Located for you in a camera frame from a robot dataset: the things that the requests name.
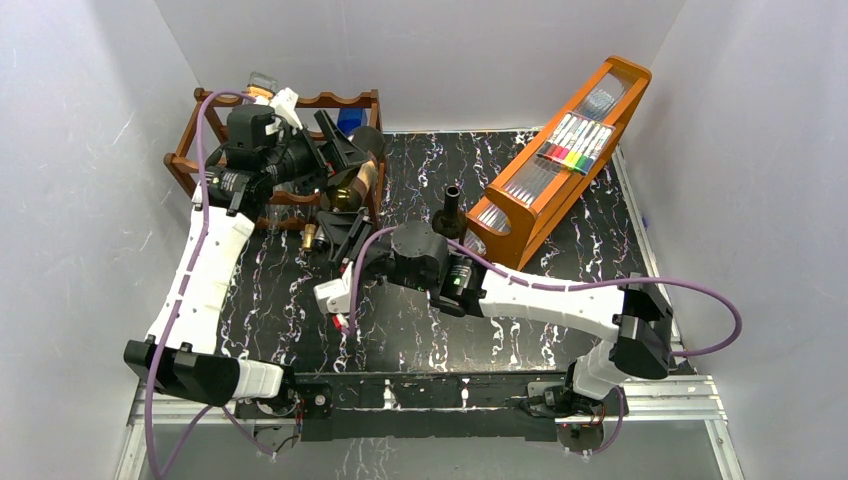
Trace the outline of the dark labelled wine bottle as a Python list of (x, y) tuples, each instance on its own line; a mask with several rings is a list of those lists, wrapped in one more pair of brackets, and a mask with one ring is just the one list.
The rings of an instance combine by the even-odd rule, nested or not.
[(367, 160), (329, 177), (319, 197), (320, 211), (357, 212), (366, 205), (377, 183), (378, 159), (385, 151), (383, 134), (376, 128), (361, 126), (348, 138), (366, 152)]

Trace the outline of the dark green wine bottle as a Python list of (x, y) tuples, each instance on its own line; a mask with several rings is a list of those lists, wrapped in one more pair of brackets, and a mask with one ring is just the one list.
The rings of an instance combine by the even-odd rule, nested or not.
[(444, 191), (443, 208), (436, 211), (431, 220), (433, 230), (458, 242), (464, 240), (467, 232), (467, 217), (460, 209), (461, 190), (456, 185), (448, 185)]

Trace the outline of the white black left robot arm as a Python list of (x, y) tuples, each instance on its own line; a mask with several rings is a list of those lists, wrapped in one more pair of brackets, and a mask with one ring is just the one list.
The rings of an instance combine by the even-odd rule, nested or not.
[(315, 142), (286, 107), (248, 103), (226, 119), (227, 138), (202, 165), (186, 246), (164, 304), (143, 340), (127, 342), (127, 366), (153, 392), (222, 407), (260, 400), (275, 416), (294, 411), (299, 391), (279, 364), (218, 356), (216, 328), (240, 255), (276, 186), (325, 191), (344, 174), (377, 164), (380, 130), (344, 133), (325, 111)]

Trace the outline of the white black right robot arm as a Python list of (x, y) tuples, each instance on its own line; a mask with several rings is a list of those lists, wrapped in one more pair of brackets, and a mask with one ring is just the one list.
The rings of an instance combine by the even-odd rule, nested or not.
[(426, 294), (454, 317), (512, 317), (582, 331), (597, 338), (568, 369), (565, 405), (590, 413), (629, 378), (661, 380), (671, 368), (673, 309), (655, 278), (640, 275), (582, 283), (531, 275), (491, 263), (424, 221), (376, 231), (363, 214), (343, 234), (330, 234), (341, 215), (322, 212), (323, 241), (342, 256), (339, 278), (319, 284), (322, 313), (349, 333), (358, 322), (356, 294), (367, 277)]

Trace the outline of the blue bottle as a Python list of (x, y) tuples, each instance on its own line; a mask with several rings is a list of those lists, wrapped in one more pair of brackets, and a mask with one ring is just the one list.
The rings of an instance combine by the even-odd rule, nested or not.
[(347, 137), (353, 131), (367, 124), (367, 113), (364, 108), (346, 107), (340, 108), (336, 120), (339, 130)]

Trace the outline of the gold capped bottle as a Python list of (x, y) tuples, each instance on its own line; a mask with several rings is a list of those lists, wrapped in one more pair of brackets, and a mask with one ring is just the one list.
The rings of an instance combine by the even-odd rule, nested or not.
[(302, 230), (301, 249), (304, 252), (312, 251), (317, 230), (318, 222), (316, 219), (316, 213), (314, 211), (311, 211), (307, 215), (306, 222)]

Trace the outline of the clear whisky bottle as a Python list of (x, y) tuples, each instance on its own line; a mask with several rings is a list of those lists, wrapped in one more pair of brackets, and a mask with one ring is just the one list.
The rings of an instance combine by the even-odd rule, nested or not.
[(252, 97), (257, 104), (269, 105), (278, 90), (279, 86), (275, 78), (253, 71), (249, 75), (245, 93)]

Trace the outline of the orange wooden display rack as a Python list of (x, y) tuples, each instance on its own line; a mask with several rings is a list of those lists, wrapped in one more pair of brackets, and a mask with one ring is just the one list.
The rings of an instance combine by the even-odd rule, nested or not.
[(653, 78), (611, 56), (486, 186), (463, 244), (523, 269), (612, 157)]

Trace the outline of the pack of coloured markers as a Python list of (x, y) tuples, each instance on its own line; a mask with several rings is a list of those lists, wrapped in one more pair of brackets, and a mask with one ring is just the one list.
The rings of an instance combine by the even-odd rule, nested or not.
[(599, 160), (614, 131), (611, 125), (568, 112), (535, 156), (586, 176)]

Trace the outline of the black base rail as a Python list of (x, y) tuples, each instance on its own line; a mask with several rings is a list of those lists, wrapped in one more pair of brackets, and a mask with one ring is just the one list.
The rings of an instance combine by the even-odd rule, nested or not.
[(288, 406), (265, 413), (240, 402), (236, 415), (271, 425), (293, 421), (305, 442), (353, 438), (519, 437), (560, 435), (595, 443), (601, 424), (627, 414), (613, 391), (602, 400), (567, 392), (556, 371), (454, 373), (298, 373)]

